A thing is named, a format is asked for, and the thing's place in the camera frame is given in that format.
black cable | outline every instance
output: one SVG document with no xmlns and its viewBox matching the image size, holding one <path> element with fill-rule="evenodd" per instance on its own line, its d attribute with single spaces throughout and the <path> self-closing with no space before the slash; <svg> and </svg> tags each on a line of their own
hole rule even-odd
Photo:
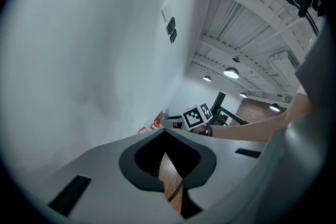
<svg viewBox="0 0 336 224">
<path fill-rule="evenodd" d="M 292 5 L 295 6 L 297 9 L 300 9 L 300 6 L 298 4 L 296 4 L 294 1 L 292 2 Z M 305 12 L 305 17 L 308 20 L 308 22 L 309 22 L 311 28 L 313 29 L 315 35 L 317 36 L 318 33 L 319 33 L 319 29 L 317 28 L 313 18 L 310 16 L 308 11 Z"/>
<path fill-rule="evenodd" d="M 170 196 L 170 197 L 168 198 L 168 202 L 171 202 L 172 199 L 175 198 L 175 196 L 177 195 L 177 193 L 179 193 L 179 191 L 180 191 L 180 189 L 182 188 L 182 186 L 183 186 L 183 180 L 181 180 L 181 183 L 179 184 L 179 186 L 177 187 L 177 189 L 174 191 L 174 193 L 172 194 L 172 196 Z"/>
</svg>

